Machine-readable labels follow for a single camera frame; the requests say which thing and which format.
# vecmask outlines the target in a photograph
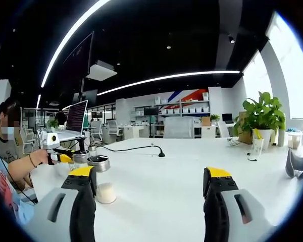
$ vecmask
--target face mask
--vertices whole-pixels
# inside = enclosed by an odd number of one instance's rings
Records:
[[[8,135],[8,140],[14,139],[14,127],[1,127],[1,133]]]

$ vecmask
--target green plant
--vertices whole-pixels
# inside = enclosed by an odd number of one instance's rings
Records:
[[[271,99],[268,92],[259,92],[259,102],[251,98],[247,98],[253,103],[245,100],[242,104],[246,111],[244,121],[241,123],[239,117],[236,118],[237,123],[234,126],[235,134],[238,134],[238,128],[251,132],[252,129],[274,130],[285,129],[285,115],[280,111],[282,104],[277,97]]]
[[[54,127],[57,128],[59,126],[59,122],[55,119],[55,120],[49,120],[47,122],[47,127]]]
[[[211,121],[213,121],[213,120],[219,121],[219,120],[220,120],[220,116],[217,115],[217,114],[212,114],[212,115],[210,116],[210,120],[211,120]]]

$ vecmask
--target white table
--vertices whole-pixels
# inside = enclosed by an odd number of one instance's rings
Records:
[[[97,202],[94,222],[96,241],[203,241],[203,172],[207,166],[232,174],[240,189],[247,189],[265,207],[266,217],[279,224],[287,215],[301,188],[301,182],[285,172],[287,147],[272,147],[257,162],[247,160],[250,146],[230,147],[226,139],[134,138],[108,145],[112,149],[159,145],[114,153],[111,169],[98,174],[99,183],[112,182],[117,194],[113,204]],[[40,201],[66,178],[56,166],[40,165],[32,180]]]

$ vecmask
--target window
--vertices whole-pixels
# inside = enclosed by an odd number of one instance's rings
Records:
[[[303,118],[303,51],[287,23],[276,14],[267,33],[280,62],[291,118]]]
[[[273,96],[271,82],[259,51],[256,52],[254,58],[244,70],[243,80],[248,98],[258,101],[258,92],[269,92],[271,97]]]

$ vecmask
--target hand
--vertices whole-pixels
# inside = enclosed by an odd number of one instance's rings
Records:
[[[30,157],[35,166],[38,166],[41,163],[48,164],[48,153],[46,150],[36,150],[30,154]]]

